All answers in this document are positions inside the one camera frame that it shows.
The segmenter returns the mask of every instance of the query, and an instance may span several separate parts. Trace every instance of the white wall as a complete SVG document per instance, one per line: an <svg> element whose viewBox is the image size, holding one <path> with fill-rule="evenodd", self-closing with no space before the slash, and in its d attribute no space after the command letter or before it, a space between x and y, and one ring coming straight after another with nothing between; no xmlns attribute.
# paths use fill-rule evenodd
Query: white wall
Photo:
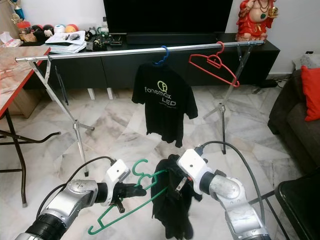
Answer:
<svg viewBox="0 0 320 240"><path fill-rule="evenodd" d="M241 1L233 0L227 33L238 30ZM99 26L106 15L103 0L22 0L21 5L32 25L74 23L86 29ZM291 73L292 60L306 51L320 53L320 0L278 0L275 5L279 17L268 30L268 40L281 52L270 73Z"/></svg>

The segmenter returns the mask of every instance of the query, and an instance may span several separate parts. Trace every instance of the red hanger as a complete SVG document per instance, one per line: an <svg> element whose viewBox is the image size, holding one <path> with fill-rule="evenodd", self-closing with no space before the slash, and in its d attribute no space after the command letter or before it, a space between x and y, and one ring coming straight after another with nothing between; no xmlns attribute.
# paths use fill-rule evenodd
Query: red hanger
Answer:
<svg viewBox="0 0 320 240"><path fill-rule="evenodd" d="M240 86L239 81L237 81L237 77L236 75L226 66L222 63L220 57L218 56L219 54L223 53L223 51L225 50L225 45L223 42L218 41L217 44L221 44L222 49L220 51L218 51L216 54L212 54L210 56L206 56L206 55L202 55L202 54L191 54L189 57L189 63L196 66L198 69L201 69L202 71L206 72L207 74L210 74L211 76L214 76L217 79L220 79L221 81L224 81L227 84L230 84L232 86L234 86L235 88ZM212 72L209 72L208 70L205 70L204 68L202 68L201 66L195 64L194 62L191 61L192 57L202 57L202 58L206 58L206 62L214 67L216 67L217 69L220 69L221 67L223 67L224 69L226 69L233 77L232 82L229 82L228 80L225 80L224 78L215 75Z"/></svg>

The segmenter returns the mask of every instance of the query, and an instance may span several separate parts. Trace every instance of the fonemax led logo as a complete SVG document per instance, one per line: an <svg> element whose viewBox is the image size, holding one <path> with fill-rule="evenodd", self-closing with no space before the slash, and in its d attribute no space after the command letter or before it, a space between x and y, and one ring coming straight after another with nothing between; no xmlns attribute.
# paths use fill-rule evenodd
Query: fonemax led logo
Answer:
<svg viewBox="0 0 320 240"><path fill-rule="evenodd" d="M166 83L164 83L163 81L158 81L157 82L157 86L160 89L160 91L152 89L152 88L147 88L146 86L144 87L144 91L146 93L156 94L156 95L162 96L162 101L161 102L165 103L166 105L169 105L169 106L177 105L177 103L175 101L172 101L171 95L167 94L168 86L167 86Z"/></svg>

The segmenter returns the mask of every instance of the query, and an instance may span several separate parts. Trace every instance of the red figurine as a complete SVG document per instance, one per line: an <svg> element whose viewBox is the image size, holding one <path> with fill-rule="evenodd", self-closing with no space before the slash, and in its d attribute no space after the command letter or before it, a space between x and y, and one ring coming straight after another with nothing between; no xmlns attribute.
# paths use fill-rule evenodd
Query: red figurine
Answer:
<svg viewBox="0 0 320 240"><path fill-rule="evenodd" d="M244 0L240 4L238 33L235 39L241 41L266 40L267 28L278 16L276 0Z"/></svg>

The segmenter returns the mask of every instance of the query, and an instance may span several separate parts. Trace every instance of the red table edge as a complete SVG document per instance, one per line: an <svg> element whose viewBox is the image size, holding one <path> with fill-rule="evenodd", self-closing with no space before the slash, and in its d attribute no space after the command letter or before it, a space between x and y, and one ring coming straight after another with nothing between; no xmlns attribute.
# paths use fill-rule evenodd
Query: red table edge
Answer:
<svg viewBox="0 0 320 240"><path fill-rule="evenodd" d="M43 55L47 55L50 52L50 47L49 49L43 54ZM39 66L42 63L41 61L38 61L36 64ZM20 92L20 90L23 88L23 86L26 84L26 82L29 80L29 78L32 76L32 74L34 73L34 70L31 69L31 71L29 72L29 74L24 78L24 80L21 82L21 84L16 88L16 90L14 91L14 93L11 95L11 97L9 97L9 99L6 101L6 103L3 105L2 109L0 110L0 116L5 112L5 110L9 107L9 105L13 102L13 100L15 99L15 97L18 95L18 93Z"/></svg>

